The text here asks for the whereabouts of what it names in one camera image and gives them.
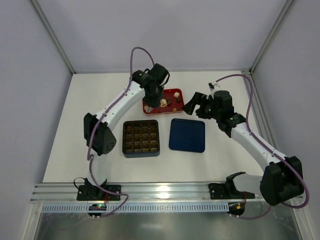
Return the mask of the white round chocolate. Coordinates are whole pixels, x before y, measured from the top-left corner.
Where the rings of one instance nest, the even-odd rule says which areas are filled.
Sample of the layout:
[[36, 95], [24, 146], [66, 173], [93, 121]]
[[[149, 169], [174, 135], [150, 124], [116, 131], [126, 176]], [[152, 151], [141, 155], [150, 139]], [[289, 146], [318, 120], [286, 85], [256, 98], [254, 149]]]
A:
[[161, 107], [165, 107], [165, 106], [167, 106], [167, 101], [166, 101], [166, 99], [161, 99], [161, 101], [160, 101], [160, 106]]

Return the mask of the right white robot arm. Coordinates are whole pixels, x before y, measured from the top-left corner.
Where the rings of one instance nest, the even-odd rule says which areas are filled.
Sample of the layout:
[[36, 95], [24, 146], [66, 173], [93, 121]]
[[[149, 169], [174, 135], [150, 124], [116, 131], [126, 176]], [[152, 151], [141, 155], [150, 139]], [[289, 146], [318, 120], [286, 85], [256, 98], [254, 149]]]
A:
[[196, 92], [182, 110], [201, 119], [214, 119], [218, 128], [240, 144], [262, 169], [262, 176], [245, 172], [228, 176], [225, 185], [230, 195], [242, 192], [260, 195], [269, 205], [276, 206], [305, 192], [301, 161], [277, 151], [250, 130], [246, 118], [235, 112], [228, 91], [219, 90], [212, 95]]

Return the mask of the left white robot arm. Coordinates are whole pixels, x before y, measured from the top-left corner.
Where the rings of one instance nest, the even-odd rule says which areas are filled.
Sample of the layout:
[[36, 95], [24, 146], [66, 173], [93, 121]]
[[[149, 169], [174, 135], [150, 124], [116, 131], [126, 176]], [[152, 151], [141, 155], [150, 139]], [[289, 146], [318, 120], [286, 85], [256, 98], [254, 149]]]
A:
[[160, 107], [164, 85], [169, 78], [169, 71], [158, 63], [151, 69], [131, 72], [127, 86], [113, 102], [96, 114], [87, 113], [84, 116], [83, 131], [89, 161], [89, 177], [84, 180], [84, 185], [90, 192], [97, 194], [100, 190], [111, 193], [102, 187], [106, 177], [99, 179], [94, 175], [94, 157], [107, 155], [113, 150], [117, 143], [113, 130], [133, 105], [143, 101], [151, 109]]

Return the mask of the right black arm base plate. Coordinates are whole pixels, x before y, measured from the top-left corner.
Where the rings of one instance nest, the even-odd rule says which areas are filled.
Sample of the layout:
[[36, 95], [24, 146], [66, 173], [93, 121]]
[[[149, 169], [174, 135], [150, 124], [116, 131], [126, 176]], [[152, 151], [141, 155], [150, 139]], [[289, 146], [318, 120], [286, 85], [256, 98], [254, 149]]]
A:
[[212, 182], [208, 184], [211, 200], [254, 199], [256, 195], [250, 192], [240, 192], [235, 188], [228, 189], [225, 183]]

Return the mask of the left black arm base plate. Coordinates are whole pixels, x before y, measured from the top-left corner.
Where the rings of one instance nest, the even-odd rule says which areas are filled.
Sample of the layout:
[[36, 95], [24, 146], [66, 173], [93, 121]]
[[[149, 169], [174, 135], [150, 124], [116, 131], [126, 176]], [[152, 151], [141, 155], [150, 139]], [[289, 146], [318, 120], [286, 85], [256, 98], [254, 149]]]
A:
[[[113, 193], [121, 193], [122, 186], [119, 184], [107, 184], [102, 186], [105, 190]], [[109, 201], [120, 201], [119, 195], [106, 193], [100, 190], [97, 186], [80, 185], [77, 193], [77, 201], [104, 201], [108, 196]]]

